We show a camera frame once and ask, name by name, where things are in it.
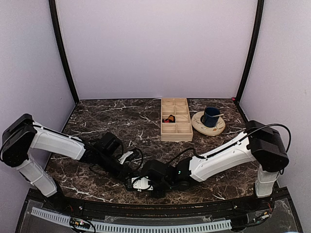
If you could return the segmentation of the black red yellow argyle sock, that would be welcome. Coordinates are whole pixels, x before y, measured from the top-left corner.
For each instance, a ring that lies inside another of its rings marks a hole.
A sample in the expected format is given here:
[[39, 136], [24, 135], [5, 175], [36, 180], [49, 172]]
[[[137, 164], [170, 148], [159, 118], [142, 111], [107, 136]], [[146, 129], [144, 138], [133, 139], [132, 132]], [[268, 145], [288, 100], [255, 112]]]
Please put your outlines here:
[[169, 115], [162, 119], [162, 123], [176, 123], [176, 119], [174, 115]]

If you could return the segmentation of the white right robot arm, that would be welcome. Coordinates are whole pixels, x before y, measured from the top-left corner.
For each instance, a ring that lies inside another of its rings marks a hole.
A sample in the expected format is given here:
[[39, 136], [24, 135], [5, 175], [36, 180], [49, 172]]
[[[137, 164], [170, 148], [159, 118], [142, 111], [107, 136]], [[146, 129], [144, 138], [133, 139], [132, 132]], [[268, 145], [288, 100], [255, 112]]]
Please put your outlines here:
[[201, 155], [195, 152], [176, 166], [171, 162], [147, 161], [140, 176], [131, 179], [131, 187], [164, 196], [170, 190], [188, 190], [225, 170], [257, 161], [255, 194], [248, 199], [248, 207], [257, 211], [266, 204], [278, 176], [289, 164], [287, 152], [290, 147], [283, 144], [275, 127], [289, 130], [279, 123], [264, 125], [251, 120], [246, 123], [245, 131], [231, 141]]

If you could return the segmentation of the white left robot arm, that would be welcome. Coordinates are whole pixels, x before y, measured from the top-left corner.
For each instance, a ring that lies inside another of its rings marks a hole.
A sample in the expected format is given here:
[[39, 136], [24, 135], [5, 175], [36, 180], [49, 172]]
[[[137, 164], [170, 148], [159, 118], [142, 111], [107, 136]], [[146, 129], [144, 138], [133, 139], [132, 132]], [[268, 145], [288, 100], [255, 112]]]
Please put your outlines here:
[[99, 165], [118, 180], [124, 181], [134, 172], [117, 160], [114, 152], [122, 146], [112, 133], [91, 142], [46, 128], [35, 122], [30, 114], [23, 114], [2, 134], [0, 160], [18, 170], [45, 197], [57, 211], [69, 207], [68, 200], [57, 181], [49, 176], [30, 155], [30, 149], [49, 151], [70, 159]]

